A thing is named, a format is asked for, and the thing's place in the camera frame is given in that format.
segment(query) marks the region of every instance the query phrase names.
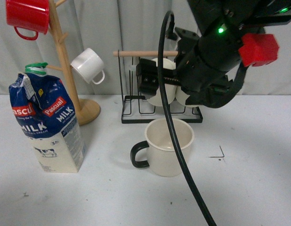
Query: red enamel mug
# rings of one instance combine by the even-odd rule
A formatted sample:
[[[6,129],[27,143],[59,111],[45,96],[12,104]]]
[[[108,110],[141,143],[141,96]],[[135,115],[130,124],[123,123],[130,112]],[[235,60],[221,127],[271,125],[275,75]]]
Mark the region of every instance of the red enamel mug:
[[[46,34],[49,25],[49,0],[6,0],[6,19],[23,39],[36,40],[39,32]],[[18,28],[36,32],[35,36],[22,35]]]

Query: red component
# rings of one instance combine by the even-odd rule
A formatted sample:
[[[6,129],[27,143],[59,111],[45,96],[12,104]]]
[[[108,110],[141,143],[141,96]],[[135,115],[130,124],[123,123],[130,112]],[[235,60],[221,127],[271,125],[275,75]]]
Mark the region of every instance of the red component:
[[[46,34],[48,31],[49,0],[6,0],[6,20],[21,38],[36,40],[39,32]],[[18,28],[34,31],[36,34],[27,37]]]
[[[242,41],[239,53],[245,67],[267,65],[277,59],[279,46],[274,35],[247,33]]]

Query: gray curtain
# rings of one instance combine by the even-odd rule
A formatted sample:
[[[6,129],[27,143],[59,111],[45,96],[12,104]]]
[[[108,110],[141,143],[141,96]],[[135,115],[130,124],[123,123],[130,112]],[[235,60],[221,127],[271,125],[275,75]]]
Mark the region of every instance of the gray curtain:
[[[87,84],[73,71],[78,93],[120,94],[118,59],[113,57],[113,51],[157,50],[162,20],[169,9],[174,11],[176,26],[197,31],[184,0],[68,0],[59,6],[62,30],[69,33],[65,43],[70,62],[91,48],[105,63],[106,79],[100,85]],[[281,47],[279,59],[263,67],[250,68],[240,94],[291,95],[291,23],[266,30],[277,38]],[[166,50],[175,48],[174,41],[166,41]],[[0,94],[8,94],[8,86],[16,80],[17,73],[34,62],[59,66],[51,35],[40,34],[36,41],[18,37],[6,23],[5,1],[0,0]],[[125,91],[130,64],[131,59],[121,59]],[[234,77],[235,72],[236,68],[230,71],[229,77]],[[48,74],[64,80],[61,72],[48,69]]]

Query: white cup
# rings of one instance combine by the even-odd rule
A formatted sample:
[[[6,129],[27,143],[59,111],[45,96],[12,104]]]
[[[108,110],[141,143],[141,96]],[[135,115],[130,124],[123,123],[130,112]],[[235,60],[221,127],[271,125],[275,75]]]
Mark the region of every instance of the white cup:
[[[180,119],[173,119],[173,122],[184,159],[188,161],[194,131],[190,125]],[[139,142],[131,150],[133,166],[150,167],[154,173],[163,177],[173,177],[182,173],[165,119],[151,121],[145,129],[145,138],[146,141]],[[136,154],[145,148],[147,148],[147,160],[136,161]]]
[[[198,105],[187,105],[186,100],[190,97],[190,95],[186,94],[181,90],[181,86],[178,86],[176,89],[176,100],[183,106],[186,107],[198,107]]]
[[[158,58],[153,59],[153,61],[155,61],[156,66],[158,66]],[[164,58],[163,59],[163,68],[174,70],[176,68],[176,64],[174,62],[172,62],[171,60]],[[165,90],[166,90],[166,96],[168,99],[168,104],[173,102],[173,100],[175,99],[176,88],[177,87],[174,85],[165,84]],[[154,106],[162,107],[160,88],[157,89],[156,95],[147,99],[147,101]]]
[[[72,68],[87,82],[91,81],[98,85],[105,79],[104,62],[92,49],[87,48],[79,54],[72,62]],[[102,78],[94,81],[96,76],[101,72]]]

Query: white tabletop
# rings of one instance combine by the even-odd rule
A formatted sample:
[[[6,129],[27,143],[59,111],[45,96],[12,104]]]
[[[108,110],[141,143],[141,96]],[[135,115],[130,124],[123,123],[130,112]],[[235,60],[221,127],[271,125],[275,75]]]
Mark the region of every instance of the white tabletop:
[[[82,126],[88,147],[76,174],[44,172],[0,96],[0,226],[205,226],[181,174],[134,168],[146,124],[121,123],[121,96]],[[236,96],[201,107],[189,169],[218,226],[291,226],[291,96]]]

